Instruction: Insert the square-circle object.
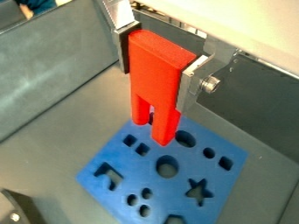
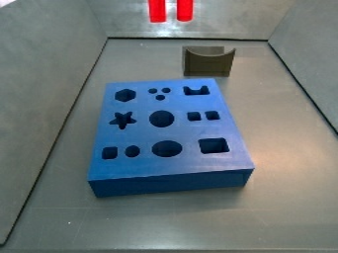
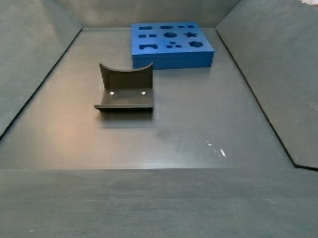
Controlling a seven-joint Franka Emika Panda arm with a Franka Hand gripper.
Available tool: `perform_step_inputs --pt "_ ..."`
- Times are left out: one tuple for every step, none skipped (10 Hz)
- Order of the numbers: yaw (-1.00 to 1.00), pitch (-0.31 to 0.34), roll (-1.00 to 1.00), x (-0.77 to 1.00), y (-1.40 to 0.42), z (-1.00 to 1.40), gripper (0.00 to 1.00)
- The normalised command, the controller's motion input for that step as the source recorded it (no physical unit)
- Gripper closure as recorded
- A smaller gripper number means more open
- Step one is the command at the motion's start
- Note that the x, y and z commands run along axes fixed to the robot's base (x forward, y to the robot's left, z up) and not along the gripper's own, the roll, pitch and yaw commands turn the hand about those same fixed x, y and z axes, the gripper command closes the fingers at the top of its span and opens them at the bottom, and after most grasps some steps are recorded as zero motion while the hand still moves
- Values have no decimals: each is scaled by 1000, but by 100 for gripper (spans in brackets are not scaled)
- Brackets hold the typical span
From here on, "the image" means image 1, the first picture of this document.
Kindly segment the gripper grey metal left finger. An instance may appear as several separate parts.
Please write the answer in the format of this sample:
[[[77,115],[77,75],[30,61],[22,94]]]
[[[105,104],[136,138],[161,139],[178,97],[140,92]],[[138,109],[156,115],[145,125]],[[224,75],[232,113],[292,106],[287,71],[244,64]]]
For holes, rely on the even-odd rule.
[[[128,35],[141,28],[141,24],[134,19],[129,0],[101,0],[101,4],[112,29],[120,69],[124,74],[128,74]]]

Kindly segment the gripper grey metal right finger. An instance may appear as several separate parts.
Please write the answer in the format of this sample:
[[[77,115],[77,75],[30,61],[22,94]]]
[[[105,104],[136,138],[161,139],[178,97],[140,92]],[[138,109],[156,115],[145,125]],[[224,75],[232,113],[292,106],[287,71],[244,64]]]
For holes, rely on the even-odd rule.
[[[206,37],[204,54],[181,71],[176,109],[184,113],[196,102],[200,92],[212,94],[220,84],[213,74],[230,62],[237,48],[221,40]]]

